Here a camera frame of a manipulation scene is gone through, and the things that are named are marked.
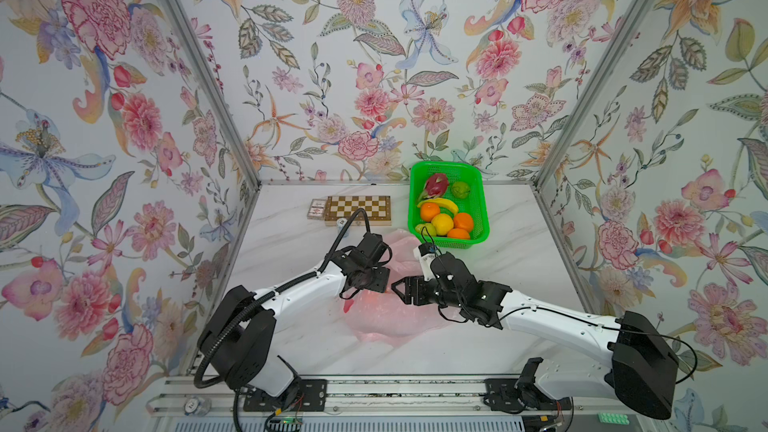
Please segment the green pear fruit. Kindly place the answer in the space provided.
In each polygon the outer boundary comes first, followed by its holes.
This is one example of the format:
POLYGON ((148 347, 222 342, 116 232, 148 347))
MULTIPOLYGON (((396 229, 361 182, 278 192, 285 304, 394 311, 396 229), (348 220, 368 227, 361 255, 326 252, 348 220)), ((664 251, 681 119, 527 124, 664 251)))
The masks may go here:
POLYGON ((438 236, 437 229, 432 223, 418 224, 415 226, 415 231, 419 237, 424 238, 425 240, 433 239, 438 236))

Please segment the red dragon fruit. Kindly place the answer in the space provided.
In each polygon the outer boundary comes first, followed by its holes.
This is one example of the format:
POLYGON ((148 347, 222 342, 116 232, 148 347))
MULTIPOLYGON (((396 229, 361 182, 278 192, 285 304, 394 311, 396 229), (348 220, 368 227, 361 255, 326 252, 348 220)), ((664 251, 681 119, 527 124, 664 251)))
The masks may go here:
POLYGON ((450 186, 448 177, 443 173, 435 173, 430 176, 418 196, 419 201, 442 197, 450 186))

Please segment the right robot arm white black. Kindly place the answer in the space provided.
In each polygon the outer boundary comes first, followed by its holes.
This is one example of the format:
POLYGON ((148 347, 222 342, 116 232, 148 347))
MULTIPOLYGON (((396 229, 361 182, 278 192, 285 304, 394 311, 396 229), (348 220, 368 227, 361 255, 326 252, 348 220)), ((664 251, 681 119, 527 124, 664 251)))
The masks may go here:
POLYGON ((490 393, 490 400, 508 402, 521 412, 565 399, 612 399, 651 419, 671 417, 679 360, 645 316, 598 316, 542 302, 507 285, 476 279, 450 253, 425 254, 420 263, 421 275, 392 285, 404 304, 453 307, 463 322, 534 335, 591 361, 580 366, 530 358, 513 384, 490 393))

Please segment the round green lime fruit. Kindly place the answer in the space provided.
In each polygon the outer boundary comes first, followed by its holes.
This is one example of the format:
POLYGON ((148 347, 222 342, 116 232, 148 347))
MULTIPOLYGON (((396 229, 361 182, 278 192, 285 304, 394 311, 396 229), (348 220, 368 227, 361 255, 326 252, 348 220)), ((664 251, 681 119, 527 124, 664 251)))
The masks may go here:
POLYGON ((470 196, 471 186, 464 181, 455 181, 450 186, 450 192, 455 199, 464 200, 470 196))

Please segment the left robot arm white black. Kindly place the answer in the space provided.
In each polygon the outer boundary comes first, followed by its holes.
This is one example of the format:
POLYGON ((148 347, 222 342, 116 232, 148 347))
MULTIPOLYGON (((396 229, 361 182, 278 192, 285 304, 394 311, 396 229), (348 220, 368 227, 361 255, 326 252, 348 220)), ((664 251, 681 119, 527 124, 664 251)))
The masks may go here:
POLYGON ((318 265, 283 284, 256 291, 230 289, 198 339, 202 359, 194 386, 223 383, 232 391, 255 389, 272 398, 293 395, 299 374, 271 350, 275 333, 321 301, 350 300, 361 291, 385 292, 392 258, 383 236, 367 232, 356 246, 341 248, 335 242, 318 265))

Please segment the yellow lemon fruit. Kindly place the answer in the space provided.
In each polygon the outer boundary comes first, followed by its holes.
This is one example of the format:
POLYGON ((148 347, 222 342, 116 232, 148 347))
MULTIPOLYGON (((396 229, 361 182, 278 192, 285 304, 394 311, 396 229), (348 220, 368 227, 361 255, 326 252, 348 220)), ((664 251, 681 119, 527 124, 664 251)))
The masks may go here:
POLYGON ((451 215, 440 213, 431 220, 437 236, 446 236, 454 228, 454 219, 451 215))

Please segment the pink plastic bag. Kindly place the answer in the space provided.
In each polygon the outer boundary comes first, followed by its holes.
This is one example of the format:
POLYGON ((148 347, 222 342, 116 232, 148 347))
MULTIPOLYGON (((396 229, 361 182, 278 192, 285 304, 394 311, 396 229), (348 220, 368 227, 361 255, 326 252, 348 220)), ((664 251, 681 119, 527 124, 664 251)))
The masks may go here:
POLYGON ((436 305, 405 305, 390 290, 394 282, 404 277, 423 277, 419 260, 414 256, 419 239, 402 229, 383 239, 394 253, 386 265, 390 270, 388 289, 383 294, 363 291, 347 300, 343 308, 347 326, 360 341, 386 342, 393 347, 400 347, 427 331, 448 327, 450 322, 440 317, 436 305))

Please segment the orange fruit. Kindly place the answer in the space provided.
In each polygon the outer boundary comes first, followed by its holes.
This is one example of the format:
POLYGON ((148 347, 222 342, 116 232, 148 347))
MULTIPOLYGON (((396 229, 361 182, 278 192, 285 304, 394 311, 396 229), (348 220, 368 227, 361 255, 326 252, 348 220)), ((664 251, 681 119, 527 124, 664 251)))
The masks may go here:
POLYGON ((433 202, 425 202, 419 206, 419 216, 423 222, 430 223, 441 213, 439 205, 433 202))
POLYGON ((459 212, 454 216, 454 227, 471 233, 475 228, 472 216, 466 212, 459 212))
POLYGON ((471 234, 465 229, 453 228, 446 233, 445 237, 457 240, 470 240, 471 234))

